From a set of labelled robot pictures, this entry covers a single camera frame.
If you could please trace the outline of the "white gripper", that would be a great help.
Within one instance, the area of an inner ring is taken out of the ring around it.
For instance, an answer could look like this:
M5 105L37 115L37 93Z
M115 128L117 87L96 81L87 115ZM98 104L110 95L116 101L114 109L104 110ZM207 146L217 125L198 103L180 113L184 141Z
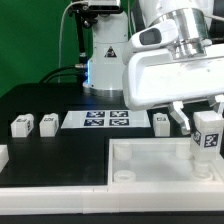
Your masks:
M207 47L206 53L181 60L174 60L166 48L136 53L123 74L126 106L138 111L170 103L169 113L183 135L190 133L183 103L210 96L209 105L216 113L223 114L224 44Z

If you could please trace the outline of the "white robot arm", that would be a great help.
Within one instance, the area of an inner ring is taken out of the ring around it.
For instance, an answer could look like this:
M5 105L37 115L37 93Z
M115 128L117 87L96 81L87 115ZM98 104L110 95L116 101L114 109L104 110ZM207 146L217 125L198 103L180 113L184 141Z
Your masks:
M190 132L185 103L224 94L224 44L209 38L214 0L137 0L142 27L127 37L127 16L103 10L93 26L93 55L83 87L91 94L122 94L126 106L167 106Z

